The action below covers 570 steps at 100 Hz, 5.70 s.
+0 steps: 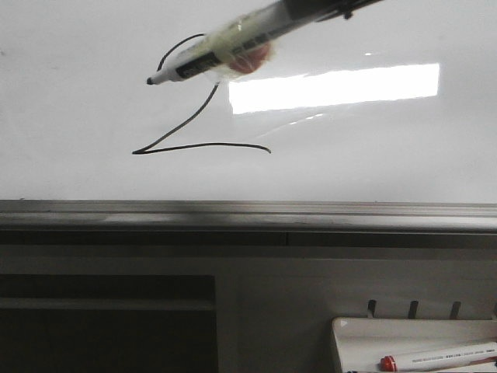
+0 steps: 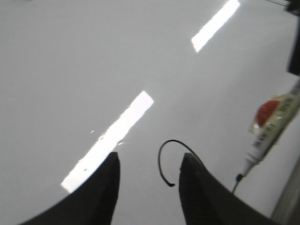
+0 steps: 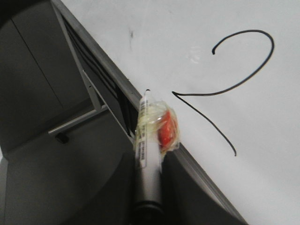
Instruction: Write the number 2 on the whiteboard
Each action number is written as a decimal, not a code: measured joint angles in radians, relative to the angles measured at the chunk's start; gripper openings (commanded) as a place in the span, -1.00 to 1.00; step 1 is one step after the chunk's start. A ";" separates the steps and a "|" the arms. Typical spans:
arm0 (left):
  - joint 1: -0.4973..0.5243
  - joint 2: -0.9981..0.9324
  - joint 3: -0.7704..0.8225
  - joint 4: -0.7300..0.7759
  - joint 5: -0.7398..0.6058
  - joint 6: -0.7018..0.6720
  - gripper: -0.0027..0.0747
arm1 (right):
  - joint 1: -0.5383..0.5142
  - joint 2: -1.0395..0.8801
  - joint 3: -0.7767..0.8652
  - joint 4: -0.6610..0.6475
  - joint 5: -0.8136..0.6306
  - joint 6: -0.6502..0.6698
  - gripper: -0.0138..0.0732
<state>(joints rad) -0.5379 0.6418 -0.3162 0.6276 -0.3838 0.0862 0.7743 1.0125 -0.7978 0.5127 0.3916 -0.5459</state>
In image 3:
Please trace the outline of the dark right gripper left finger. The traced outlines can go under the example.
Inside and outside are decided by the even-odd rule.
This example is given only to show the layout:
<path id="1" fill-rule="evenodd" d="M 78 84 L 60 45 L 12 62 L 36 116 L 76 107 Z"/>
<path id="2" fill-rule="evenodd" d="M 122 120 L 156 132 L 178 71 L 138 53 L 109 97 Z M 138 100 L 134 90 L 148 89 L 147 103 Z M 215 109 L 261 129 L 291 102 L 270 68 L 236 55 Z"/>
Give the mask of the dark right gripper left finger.
<path id="1" fill-rule="evenodd" d="M 48 178 L 51 225 L 127 225 L 133 190 L 132 152 L 65 157 Z"/>

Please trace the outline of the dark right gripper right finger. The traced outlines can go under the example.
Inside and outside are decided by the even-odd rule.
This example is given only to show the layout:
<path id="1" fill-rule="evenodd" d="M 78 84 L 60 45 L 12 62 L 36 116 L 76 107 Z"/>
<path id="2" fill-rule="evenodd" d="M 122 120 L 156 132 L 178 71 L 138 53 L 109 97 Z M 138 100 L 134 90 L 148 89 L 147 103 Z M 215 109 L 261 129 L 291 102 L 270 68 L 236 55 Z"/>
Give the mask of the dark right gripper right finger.
<path id="1" fill-rule="evenodd" d="M 192 179 L 175 154 L 162 163 L 162 193 L 167 225 L 242 225 Z"/>

